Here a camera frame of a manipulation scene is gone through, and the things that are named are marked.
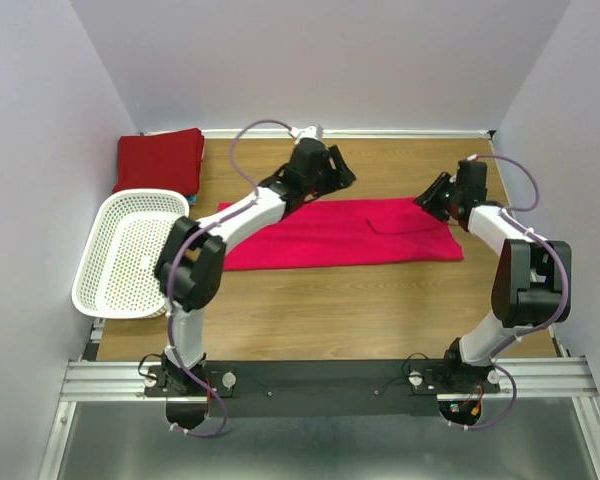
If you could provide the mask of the pink red t shirt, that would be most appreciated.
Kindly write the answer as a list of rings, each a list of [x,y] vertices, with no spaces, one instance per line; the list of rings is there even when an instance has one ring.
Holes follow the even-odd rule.
[[[464,259],[446,223],[412,197],[317,201],[228,253],[227,271]]]

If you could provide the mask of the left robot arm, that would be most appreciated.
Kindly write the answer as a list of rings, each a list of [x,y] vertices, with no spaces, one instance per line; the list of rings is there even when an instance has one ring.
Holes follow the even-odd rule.
[[[219,290],[228,253],[355,180],[336,145],[303,138],[289,161],[242,200],[198,221],[176,220],[154,269],[167,306],[167,346],[161,355],[167,385],[182,396],[211,390],[199,377],[205,360],[204,310]]]

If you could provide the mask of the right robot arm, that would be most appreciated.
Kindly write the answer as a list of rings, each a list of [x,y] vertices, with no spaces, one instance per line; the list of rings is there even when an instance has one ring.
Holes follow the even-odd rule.
[[[437,220],[455,220],[498,255],[489,312],[445,351],[443,374],[449,380],[487,379],[501,353],[528,335],[564,322],[571,309],[570,245],[546,239],[512,215],[537,207],[537,182],[531,182],[534,200],[529,207],[491,201],[487,157],[475,154],[459,161],[455,174],[441,173],[414,200]]]

